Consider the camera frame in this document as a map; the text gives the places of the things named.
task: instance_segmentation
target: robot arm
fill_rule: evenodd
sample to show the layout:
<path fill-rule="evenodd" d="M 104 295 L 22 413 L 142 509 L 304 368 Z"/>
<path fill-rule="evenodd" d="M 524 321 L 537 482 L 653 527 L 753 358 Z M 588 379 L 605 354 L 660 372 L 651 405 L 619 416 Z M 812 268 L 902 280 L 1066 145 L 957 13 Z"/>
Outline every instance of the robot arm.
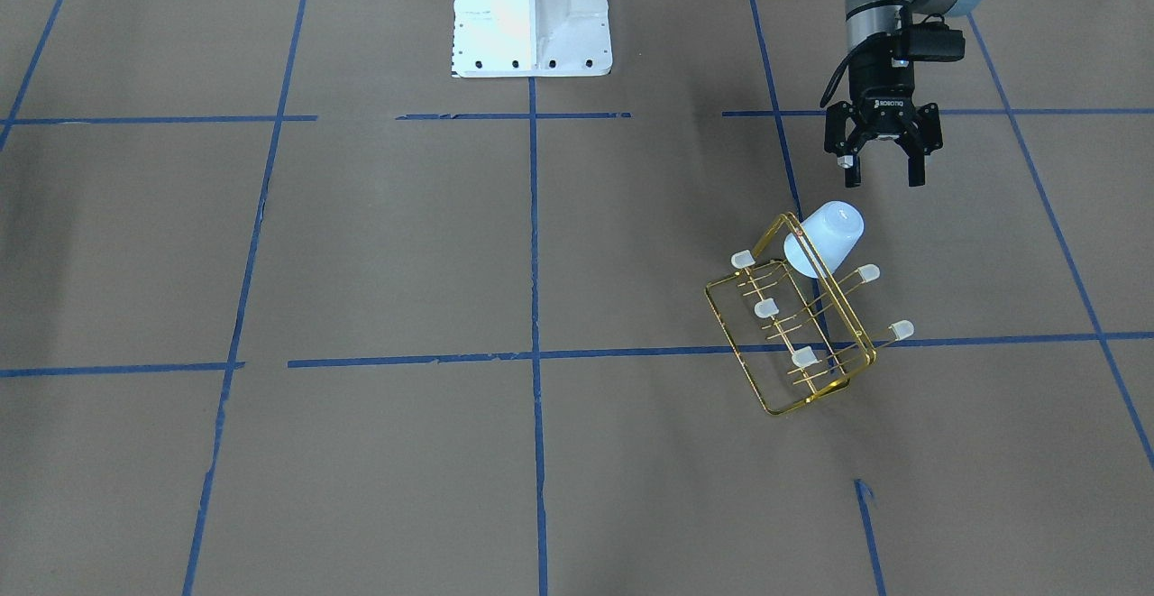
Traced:
<path fill-rule="evenodd" d="M 875 139 L 896 141 L 909 158 L 909 185 L 926 184 L 926 159 L 942 147 L 942 127 L 935 104 L 914 105 L 914 62 L 962 59 L 965 37 L 944 17 L 966 15 L 980 1 L 846 0 L 849 53 L 822 98 L 824 107 L 849 73 L 850 102 L 825 114 L 825 151 L 846 170 L 846 186 L 861 185 L 860 152 Z M 915 13 L 928 16 L 915 23 Z M 847 121 L 854 126 L 848 135 Z"/>

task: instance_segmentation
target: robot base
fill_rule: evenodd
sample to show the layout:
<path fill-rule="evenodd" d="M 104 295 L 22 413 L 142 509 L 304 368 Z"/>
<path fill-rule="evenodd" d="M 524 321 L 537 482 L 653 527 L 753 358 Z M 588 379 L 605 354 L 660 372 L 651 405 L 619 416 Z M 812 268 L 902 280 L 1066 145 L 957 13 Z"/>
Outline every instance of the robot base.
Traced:
<path fill-rule="evenodd" d="M 608 9 L 607 0 L 456 0 L 452 75 L 606 75 Z"/>

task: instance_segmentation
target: blue painter's tape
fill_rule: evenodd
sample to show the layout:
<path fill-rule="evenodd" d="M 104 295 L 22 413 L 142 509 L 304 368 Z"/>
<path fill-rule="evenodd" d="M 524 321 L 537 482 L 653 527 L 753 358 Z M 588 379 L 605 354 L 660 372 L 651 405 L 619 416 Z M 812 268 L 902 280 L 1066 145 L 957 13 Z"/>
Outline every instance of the blue painter's tape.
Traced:
<path fill-rule="evenodd" d="M 0 378 L 58 378 L 68 375 L 137 375 L 144 373 L 200 373 L 224 371 L 226 363 L 137 364 L 133 366 L 67 366 L 54 368 L 3 368 Z"/>
<path fill-rule="evenodd" d="M 1106 333 L 1106 338 L 1110 341 L 1142 341 L 1154 340 L 1154 333 Z"/>
<path fill-rule="evenodd" d="M 754 111 L 724 111 L 721 112 L 722 118 L 772 118 L 772 111 L 765 110 L 754 110 Z"/>
<path fill-rule="evenodd" d="M 742 352 L 782 352 L 782 344 L 755 344 L 741 347 Z M 669 348 L 607 348 L 589 350 L 549 350 L 541 359 L 597 359 L 604 357 L 677 357 L 692 355 L 733 353 L 728 345 L 690 345 Z"/>
<path fill-rule="evenodd" d="M 1094 333 L 1072 333 L 1064 335 L 1005 335 L 999 337 L 943 337 L 927 340 L 906 340 L 894 342 L 894 348 L 951 348 L 966 345 L 1009 345 L 1029 343 L 1074 343 L 1097 341 Z"/>
<path fill-rule="evenodd" d="M 538 595 L 549 594 L 549 537 L 545 512 L 545 416 L 541 405 L 541 231 L 538 203 L 537 79 L 529 79 L 529 189 L 531 328 L 533 343 L 533 449 L 537 469 L 537 581 Z"/>
<path fill-rule="evenodd" d="M 797 194 L 797 180 L 793 170 L 793 157 L 789 152 L 789 140 L 786 139 L 786 125 L 781 120 L 781 105 L 778 103 L 778 87 L 773 81 L 773 67 L 770 66 L 770 51 L 765 45 L 765 32 L 762 30 L 762 13 L 757 0 L 749 0 L 749 9 L 754 15 L 754 29 L 757 31 L 757 45 L 762 50 L 762 68 L 765 69 L 765 83 L 770 91 L 770 106 L 773 107 L 773 119 L 778 128 L 778 141 L 781 143 L 781 157 L 786 164 L 786 179 L 789 181 L 789 194 L 793 196 L 797 217 L 805 218 L 801 209 L 801 196 Z"/>
<path fill-rule="evenodd" d="M 245 263 L 245 276 L 240 285 L 240 299 L 237 303 L 237 320 L 233 325 L 232 343 L 228 348 L 228 365 L 220 383 L 220 400 L 217 403 L 216 427 L 212 435 L 212 456 L 209 469 L 204 474 L 201 486 L 201 500 L 196 509 L 196 523 L 193 529 L 193 543 L 188 551 L 188 565 L 185 568 L 182 596 L 193 596 L 196 581 L 196 567 L 201 556 L 201 544 L 204 538 L 204 527 L 208 521 L 209 506 L 212 499 L 212 483 L 216 477 L 217 462 L 220 456 L 220 444 L 224 439 L 225 407 L 232 392 L 233 373 L 237 370 L 237 355 L 240 350 L 240 337 L 245 328 L 245 313 L 248 308 L 248 295 L 253 284 L 253 270 L 256 267 L 256 252 L 261 243 L 261 226 L 264 222 L 264 206 L 269 199 L 269 187 L 272 181 L 272 169 L 276 165 L 277 149 L 280 142 L 280 128 L 284 124 L 285 107 L 288 104 L 288 89 L 292 84 L 293 66 L 297 61 L 297 46 L 300 45 L 300 32 L 305 22 L 305 8 L 308 0 L 297 3 L 297 21 L 293 25 L 292 39 L 288 43 L 288 59 L 285 62 L 284 79 L 280 83 L 280 100 L 277 103 L 277 120 L 272 124 L 272 137 L 269 142 L 269 156 L 264 163 L 264 178 L 261 181 L 261 194 L 256 202 L 256 217 L 253 222 L 253 234 L 248 243 L 248 260 Z"/>
<path fill-rule="evenodd" d="M 44 54 L 44 45 L 48 43 L 48 36 L 52 35 L 52 27 L 55 25 L 57 17 L 60 16 L 62 5 L 65 5 L 65 0 L 57 0 L 55 5 L 52 6 L 52 12 L 48 13 L 48 21 L 44 24 L 44 32 L 40 33 L 40 40 L 36 44 L 36 50 L 32 52 L 32 61 L 29 62 L 28 70 L 24 72 L 24 80 L 20 83 L 20 90 L 16 91 L 16 99 L 12 104 L 12 111 L 8 112 L 8 120 L 5 122 L 3 131 L 0 132 L 0 150 L 3 150 L 5 143 L 8 143 L 8 135 L 12 133 L 16 117 L 20 114 L 20 106 L 24 103 L 28 87 L 32 83 L 32 75 L 40 62 L 40 55 Z"/>
<path fill-rule="evenodd" d="M 470 364 L 530 359 L 530 352 L 479 352 L 471 355 L 398 355 L 396 357 L 344 357 L 330 359 L 293 359 L 290 368 L 338 368 L 350 366 L 412 366 L 419 364 Z"/>
<path fill-rule="evenodd" d="M 317 116 L 285 116 L 285 122 L 315 122 Z M 198 122 L 276 122 L 276 116 L 138 116 L 112 118 L 17 118 L 13 125 L 174 125 Z"/>
<path fill-rule="evenodd" d="M 874 584 L 877 587 L 877 596 L 885 596 L 885 576 L 882 574 L 882 560 L 877 554 L 877 539 L 874 537 L 874 519 L 869 515 L 869 504 L 874 500 L 874 490 L 870 490 L 862 479 L 854 479 L 854 490 L 857 492 L 857 511 L 862 515 L 862 528 L 865 530 L 865 545 L 869 547 L 869 561 L 874 567 Z"/>
<path fill-rule="evenodd" d="M 1099 109 L 1014 109 L 1018 116 L 1146 116 L 1154 113 L 1154 107 L 1099 107 Z"/>
<path fill-rule="evenodd" d="M 977 28 L 977 22 L 974 20 L 974 15 L 967 15 L 969 18 L 969 27 L 974 30 L 974 38 L 977 40 L 977 46 L 982 51 L 982 57 L 986 59 L 986 66 L 990 69 L 990 76 L 994 79 L 994 87 L 998 90 L 998 96 L 1002 98 L 1002 106 L 1006 110 L 1006 116 L 1010 118 L 1010 126 L 1013 128 L 1014 136 L 1018 139 L 1018 146 L 1021 148 L 1022 157 L 1026 159 L 1026 167 L 1029 169 L 1029 174 L 1034 180 L 1034 187 L 1037 189 L 1037 196 L 1042 200 L 1042 208 L 1046 209 L 1046 216 L 1050 221 L 1050 226 L 1054 229 L 1054 234 L 1058 239 L 1058 246 L 1062 248 L 1062 255 L 1066 259 L 1066 266 L 1070 268 L 1070 275 L 1073 277 L 1074 286 L 1078 288 L 1078 295 L 1081 297 L 1082 305 L 1086 308 L 1086 314 L 1089 316 L 1089 322 L 1094 327 L 1094 334 L 1097 336 L 1099 345 L 1102 349 L 1102 356 L 1106 357 L 1106 362 L 1110 366 L 1110 373 L 1114 375 L 1114 382 L 1118 387 L 1118 394 L 1122 396 L 1122 402 L 1126 407 L 1126 414 L 1130 416 L 1130 423 L 1134 426 L 1134 433 L 1138 434 L 1138 442 L 1142 447 L 1142 452 L 1146 453 L 1146 461 L 1149 463 L 1152 470 L 1154 470 L 1154 446 L 1151 445 L 1149 437 L 1146 434 L 1146 427 L 1142 424 L 1141 418 L 1138 415 L 1137 408 L 1134 408 L 1133 398 L 1130 396 L 1130 389 L 1126 387 L 1125 379 L 1122 378 L 1122 371 L 1118 370 L 1118 365 L 1114 359 L 1114 351 L 1110 350 L 1110 342 L 1102 330 L 1102 323 L 1099 321 L 1097 313 L 1094 311 L 1094 304 L 1089 299 L 1089 292 L 1086 291 L 1086 284 L 1082 282 L 1081 273 L 1078 270 L 1078 266 L 1074 263 L 1073 254 L 1070 251 L 1070 245 L 1066 241 L 1066 236 L 1062 231 L 1062 225 L 1058 223 L 1058 216 L 1054 210 L 1054 206 L 1050 203 L 1050 196 L 1046 192 L 1046 187 L 1042 185 L 1042 177 L 1037 171 L 1037 165 L 1034 163 L 1034 156 L 1029 151 L 1029 147 L 1026 144 L 1026 136 L 1021 133 L 1021 126 L 1018 124 L 1018 117 L 1014 114 L 1013 107 L 1010 106 L 1010 97 L 1006 95 L 1005 85 L 1002 84 L 1002 75 L 998 75 L 998 69 L 994 66 L 994 58 L 990 57 L 989 46 L 986 45 L 986 39 L 982 37 L 982 31 Z"/>
<path fill-rule="evenodd" d="M 607 120 L 632 118 L 630 112 L 577 113 L 406 113 L 397 120 Z"/>

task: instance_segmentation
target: gold wire rack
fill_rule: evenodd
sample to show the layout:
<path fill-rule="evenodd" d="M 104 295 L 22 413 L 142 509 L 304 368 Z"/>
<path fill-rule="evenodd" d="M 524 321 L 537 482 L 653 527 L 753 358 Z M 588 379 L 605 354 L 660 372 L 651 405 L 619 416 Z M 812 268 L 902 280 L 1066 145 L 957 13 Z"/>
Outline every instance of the gold wire rack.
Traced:
<path fill-rule="evenodd" d="M 800 249 L 812 269 L 817 270 L 816 281 L 800 274 L 785 260 L 757 262 L 779 234 L 787 237 L 790 233 L 797 239 Z M 890 336 L 885 337 L 887 341 L 875 344 L 849 304 L 848 296 L 876 281 L 881 270 L 877 266 L 865 265 L 837 280 L 792 213 L 778 216 L 757 246 L 752 251 L 735 254 L 732 262 L 736 271 L 705 284 L 705 298 L 767 415 L 788 414 L 844 389 L 857 373 L 877 362 L 878 350 L 908 338 L 914 333 L 911 321 L 898 321 L 890 326 Z M 814 289 L 807 291 L 807 286 Z M 787 385 L 800 388 L 801 396 L 780 405 L 770 404 L 750 370 L 745 353 L 735 340 L 733 328 L 718 307 L 718 292 L 721 291 L 728 291 L 730 298 L 733 295 L 740 297 L 745 319 L 752 312 L 759 334 L 771 344 L 770 349 L 780 347 L 777 349 L 789 353 L 790 364 L 784 371 L 782 379 Z M 838 327 L 839 333 L 845 334 L 847 341 L 833 341 L 831 322 Z"/>

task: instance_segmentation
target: white peg cap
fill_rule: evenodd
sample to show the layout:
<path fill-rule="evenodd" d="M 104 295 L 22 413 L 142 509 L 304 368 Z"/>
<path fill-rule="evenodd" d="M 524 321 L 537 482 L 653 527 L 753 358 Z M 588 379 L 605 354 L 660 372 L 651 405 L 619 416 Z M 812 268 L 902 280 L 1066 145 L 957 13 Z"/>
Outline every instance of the white peg cap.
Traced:
<path fill-rule="evenodd" d="M 911 321 L 898 321 L 890 326 L 894 341 L 908 340 L 914 336 L 914 325 Z"/>
<path fill-rule="evenodd" d="M 882 270 L 877 268 L 877 265 L 863 265 L 857 268 L 857 275 L 862 277 L 862 283 L 874 283 L 882 277 Z"/>
<path fill-rule="evenodd" d="M 769 319 L 770 316 L 775 316 L 778 314 L 778 304 L 772 298 L 757 301 L 754 306 L 754 314 L 757 314 L 758 319 Z"/>
<path fill-rule="evenodd" d="M 804 368 L 807 366 L 812 366 L 817 363 L 817 356 L 814 355 L 812 347 L 805 347 L 793 353 L 794 366 L 799 368 Z"/>
<path fill-rule="evenodd" d="M 745 269 L 747 267 L 754 267 L 757 261 L 754 260 L 754 254 L 749 253 L 749 249 L 739 251 L 733 254 L 729 259 L 729 263 L 733 265 L 734 269 Z"/>

